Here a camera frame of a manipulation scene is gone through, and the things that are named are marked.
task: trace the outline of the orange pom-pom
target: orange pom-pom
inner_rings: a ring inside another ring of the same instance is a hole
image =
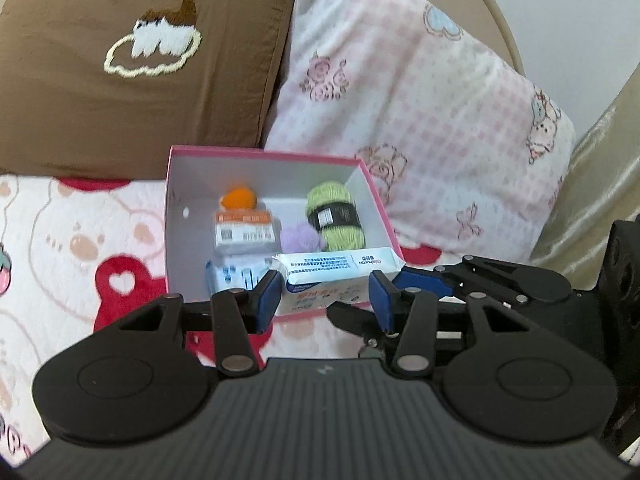
[[[239,187],[222,197],[220,204],[225,209],[255,209],[258,200],[247,187]]]

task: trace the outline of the pink box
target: pink box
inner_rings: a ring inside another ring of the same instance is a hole
[[[391,248],[401,268],[404,262],[401,260],[400,246],[362,161],[263,150],[172,147],[165,203],[167,290],[182,294],[185,301],[209,299],[212,286],[207,281],[207,262],[213,258],[217,265],[226,268],[229,265],[227,260],[214,256],[213,217],[219,209],[220,198],[231,189],[239,186],[251,188],[258,197],[258,208],[271,211],[276,219],[276,230],[279,231],[282,227],[306,219],[307,193],[327,180],[343,183],[351,193],[367,249]],[[368,301],[366,290],[358,294],[353,294],[353,291],[352,284],[352,298],[348,299],[353,299],[352,303]],[[278,314],[282,316],[315,310],[326,307],[336,299],[325,298],[325,301],[314,304],[307,301],[303,304],[285,286]]]

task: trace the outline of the blue gripper pad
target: blue gripper pad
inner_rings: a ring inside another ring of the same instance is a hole
[[[453,289],[445,285],[439,278],[438,273],[432,270],[403,267],[392,283],[400,290],[409,286],[416,286],[422,290],[433,292],[439,298],[453,295]]]
[[[375,273],[370,273],[369,275],[369,303],[373,308],[373,313],[376,315],[376,319],[378,320],[378,325],[383,332],[393,333],[394,332],[394,316],[391,311],[391,301],[393,292],[398,293],[396,290],[394,291],[393,285],[391,282],[382,274],[381,279],[386,283],[382,283],[379,279],[377,279]]]
[[[258,333],[263,333],[269,327],[271,319],[273,319],[276,309],[280,304],[282,295],[282,274],[274,271],[267,272],[258,285],[253,290],[254,294],[258,294],[258,311],[256,313],[256,329]]]

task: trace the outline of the white wall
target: white wall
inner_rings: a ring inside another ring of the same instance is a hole
[[[527,77],[583,136],[640,62],[640,0],[496,0]]]

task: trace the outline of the strawberry print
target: strawberry print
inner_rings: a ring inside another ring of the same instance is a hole
[[[4,294],[11,284],[11,259],[0,244],[0,295]]]

